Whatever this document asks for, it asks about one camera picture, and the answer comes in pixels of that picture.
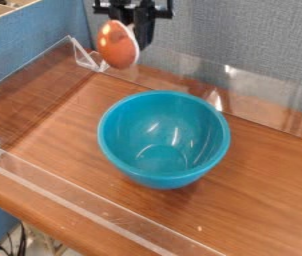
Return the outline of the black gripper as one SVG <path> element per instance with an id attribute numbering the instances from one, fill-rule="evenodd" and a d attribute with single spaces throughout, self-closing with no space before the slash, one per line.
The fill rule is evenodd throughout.
<path id="1" fill-rule="evenodd" d="M 134 33 L 139 49 L 145 50 L 153 42 L 155 18 L 171 19 L 174 17 L 174 0 L 166 0 L 166 5 L 157 5 L 155 0 L 94 0 L 94 13 L 107 14 L 113 20 L 125 25 L 134 22 Z"/>

